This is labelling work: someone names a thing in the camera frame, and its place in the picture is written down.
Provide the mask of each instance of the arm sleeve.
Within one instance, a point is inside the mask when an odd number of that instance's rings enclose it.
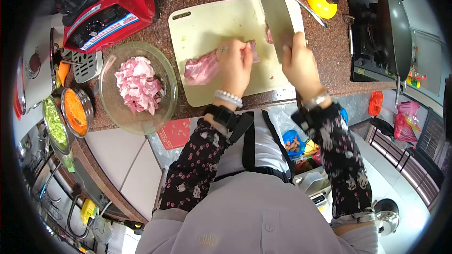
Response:
[[[321,147],[322,165],[331,182],[333,223],[360,223],[374,219],[372,191],[363,158],[340,115],[340,105],[296,113],[292,119]]]
[[[203,118],[168,169],[159,209],[189,212],[204,197],[217,174],[220,155],[229,147],[226,137]]]

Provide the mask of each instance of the glass bowl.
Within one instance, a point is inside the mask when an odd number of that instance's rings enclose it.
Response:
[[[132,113],[119,94],[114,75],[121,63],[136,56],[150,60],[155,77],[162,83],[165,92],[159,109],[152,116],[147,110]],[[177,82],[173,67],[160,50],[154,46],[134,41],[123,44],[113,50],[100,72],[100,100],[105,112],[118,127],[129,133],[147,135],[160,130],[172,117],[177,104]]]

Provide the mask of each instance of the wristwatch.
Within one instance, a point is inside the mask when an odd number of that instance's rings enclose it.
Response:
[[[312,98],[311,100],[308,100],[307,102],[302,102],[302,106],[307,111],[310,111],[310,110],[314,109],[315,107],[317,107],[320,103],[325,101],[328,96],[330,96],[330,94],[328,94],[328,92],[326,91],[324,94],[320,94],[320,95]]]

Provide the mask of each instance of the yellow container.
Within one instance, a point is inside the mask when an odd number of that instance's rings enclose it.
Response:
[[[410,76],[408,76],[406,78],[406,83],[409,83],[410,85],[420,88],[421,87],[421,82],[415,79],[412,79]]]
[[[85,199],[83,203],[82,210],[80,211],[80,217],[83,221],[83,227],[88,223],[89,217],[93,216],[94,210],[96,209],[96,204],[94,204],[91,200]]]
[[[324,19],[331,19],[336,15],[339,0],[307,0],[311,9]]]

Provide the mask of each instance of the cleaver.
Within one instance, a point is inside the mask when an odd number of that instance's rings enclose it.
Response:
[[[284,45],[292,49],[293,31],[292,20],[285,0],[260,0],[265,14],[265,21],[272,34],[276,56],[280,64],[283,63]]]

